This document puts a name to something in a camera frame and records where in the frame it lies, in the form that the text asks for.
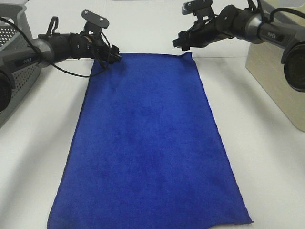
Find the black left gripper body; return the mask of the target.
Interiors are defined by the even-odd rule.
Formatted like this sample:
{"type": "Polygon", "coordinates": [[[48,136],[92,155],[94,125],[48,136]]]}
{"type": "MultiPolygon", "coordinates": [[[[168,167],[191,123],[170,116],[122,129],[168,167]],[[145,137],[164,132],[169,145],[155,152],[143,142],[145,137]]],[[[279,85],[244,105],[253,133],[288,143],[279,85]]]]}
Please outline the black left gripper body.
{"type": "Polygon", "coordinates": [[[119,48],[109,46],[101,36],[80,35],[73,33],[69,36],[70,54],[73,59],[90,58],[99,64],[120,62],[119,48]]]}

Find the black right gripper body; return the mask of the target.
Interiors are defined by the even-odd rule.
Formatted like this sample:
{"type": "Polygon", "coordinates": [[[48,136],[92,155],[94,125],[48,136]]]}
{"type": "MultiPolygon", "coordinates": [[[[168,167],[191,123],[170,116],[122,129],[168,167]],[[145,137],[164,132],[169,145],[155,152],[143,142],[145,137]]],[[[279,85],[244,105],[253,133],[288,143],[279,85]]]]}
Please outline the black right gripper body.
{"type": "Polygon", "coordinates": [[[191,28],[178,33],[178,38],[173,40],[173,46],[188,51],[191,47],[204,48],[210,43],[233,38],[229,30],[237,13],[235,6],[228,5],[212,19],[196,20],[191,28]]]}

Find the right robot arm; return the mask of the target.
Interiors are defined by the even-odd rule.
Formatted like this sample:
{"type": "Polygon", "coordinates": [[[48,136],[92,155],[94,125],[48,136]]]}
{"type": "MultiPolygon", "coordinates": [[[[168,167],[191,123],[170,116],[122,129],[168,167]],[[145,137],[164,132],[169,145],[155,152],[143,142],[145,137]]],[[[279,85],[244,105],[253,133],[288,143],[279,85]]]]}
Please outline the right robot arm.
{"type": "Polygon", "coordinates": [[[277,12],[288,12],[303,18],[299,11],[278,8],[263,14],[262,5],[249,2],[245,9],[226,6],[218,15],[212,1],[191,1],[183,4],[183,14],[197,17],[193,26],[181,31],[173,46],[188,51],[191,47],[204,48],[224,39],[238,38],[253,44],[268,42],[284,50],[281,64],[288,84],[296,91],[305,90],[305,28],[300,25],[274,21],[277,12]]]}

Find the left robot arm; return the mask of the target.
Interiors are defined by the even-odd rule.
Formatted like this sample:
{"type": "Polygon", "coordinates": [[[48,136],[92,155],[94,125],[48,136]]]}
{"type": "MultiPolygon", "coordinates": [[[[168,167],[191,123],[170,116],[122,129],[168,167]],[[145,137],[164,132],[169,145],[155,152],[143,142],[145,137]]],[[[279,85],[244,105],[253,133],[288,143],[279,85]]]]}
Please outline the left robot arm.
{"type": "Polygon", "coordinates": [[[119,48],[108,45],[102,36],[92,34],[41,34],[31,40],[31,47],[0,53],[0,111],[10,104],[12,90],[16,83],[13,73],[30,66],[42,68],[57,64],[67,59],[91,58],[97,60],[102,68],[121,60],[119,48]]]}

